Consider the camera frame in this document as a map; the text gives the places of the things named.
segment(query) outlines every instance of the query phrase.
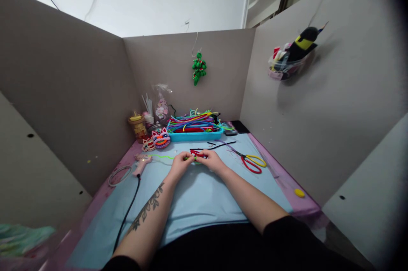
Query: blue plastic tray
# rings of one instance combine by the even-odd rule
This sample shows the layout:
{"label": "blue plastic tray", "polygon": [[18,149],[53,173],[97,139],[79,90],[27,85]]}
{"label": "blue plastic tray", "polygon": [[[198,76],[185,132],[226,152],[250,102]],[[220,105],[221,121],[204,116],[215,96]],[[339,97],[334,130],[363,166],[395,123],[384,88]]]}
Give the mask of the blue plastic tray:
{"label": "blue plastic tray", "polygon": [[224,133],[223,128],[217,132],[169,133],[169,135],[171,141],[211,141],[220,139],[222,133]]}

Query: scissors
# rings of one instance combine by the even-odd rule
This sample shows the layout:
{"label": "scissors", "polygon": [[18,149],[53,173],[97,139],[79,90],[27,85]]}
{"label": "scissors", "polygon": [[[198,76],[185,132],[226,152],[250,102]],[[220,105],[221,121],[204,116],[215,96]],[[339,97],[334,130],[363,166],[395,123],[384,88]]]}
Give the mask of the scissors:
{"label": "scissors", "polygon": [[[226,146],[228,146],[232,151],[234,151],[236,154],[238,154],[238,155],[241,157],[241,160],[242,160],[243,164],[245,165],[245,167],[246,167],[249,171],[251,171],[251,172],[253,172],[253,173],[256,173],[256,174],[261,174],[261,173],[262,173],[262,169],[259,168],[258,166],[263,167],[263,168],[266,168],[266,163],[265,163],[265,161],[264,161],[263,159],[261,159],[261,158],[255,156],[255,155],[245,155],[245,154],[239,153],[237,150],[235,150],[234,148],[232,148],[232,147],[231,147],[229,144],[227,144],[226,142],[221,141],[221,140],[217,140],[217,141],[222,142],[223,144],[225,144]],[[256,169],[258,169],[258,171],[255,171],[254,169],[250,168],[245,162],[247,162],[248,164],[254,166]]]}

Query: pipe cleaner bundle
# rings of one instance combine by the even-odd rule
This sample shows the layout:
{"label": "pipe cleaner bundle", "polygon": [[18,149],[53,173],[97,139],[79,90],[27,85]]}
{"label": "pipe cleaner bundle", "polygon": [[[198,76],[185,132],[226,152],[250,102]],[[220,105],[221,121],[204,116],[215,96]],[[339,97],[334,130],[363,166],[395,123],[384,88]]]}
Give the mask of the pipe cleaner bundle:
{"label": "pipe cleaner bundle", "polygon": [[190,110],[189,116],[171,116],[167,128],[168,133],[192,133],[192,132],[215,132],[219,131],[221,124],[215,121],[214,114],[210,110],[200,114],[197,110]]}

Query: yellow button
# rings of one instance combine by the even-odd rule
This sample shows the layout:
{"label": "yellow button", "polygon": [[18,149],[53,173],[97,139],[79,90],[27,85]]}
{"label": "yellow button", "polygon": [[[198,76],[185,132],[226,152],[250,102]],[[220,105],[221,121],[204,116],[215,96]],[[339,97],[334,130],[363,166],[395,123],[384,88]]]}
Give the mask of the yellow button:
{"label": "yellow button", "polygon": [[305,197],[305,193],[303,191],[301,191],[300,189],[295,189],[295,194],[300,198]]}

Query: black sleeve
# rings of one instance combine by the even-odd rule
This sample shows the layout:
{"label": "black sleeve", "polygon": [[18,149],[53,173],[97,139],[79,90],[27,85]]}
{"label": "black sleeve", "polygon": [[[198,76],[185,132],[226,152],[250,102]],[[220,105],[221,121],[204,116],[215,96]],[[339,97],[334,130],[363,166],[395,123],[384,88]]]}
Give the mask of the black sleeve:
{"label": "black sleeve", "polygon": [[141,271],[137,262],[127,256],[115,256],[109,260],[102,271]]}
{"label": "black sleeve", "polygon": [[282,263],[282,270],[363,270],[343,256],[329,250],[306,224],[292,216],[271,222],[263,231],[265,242]]}

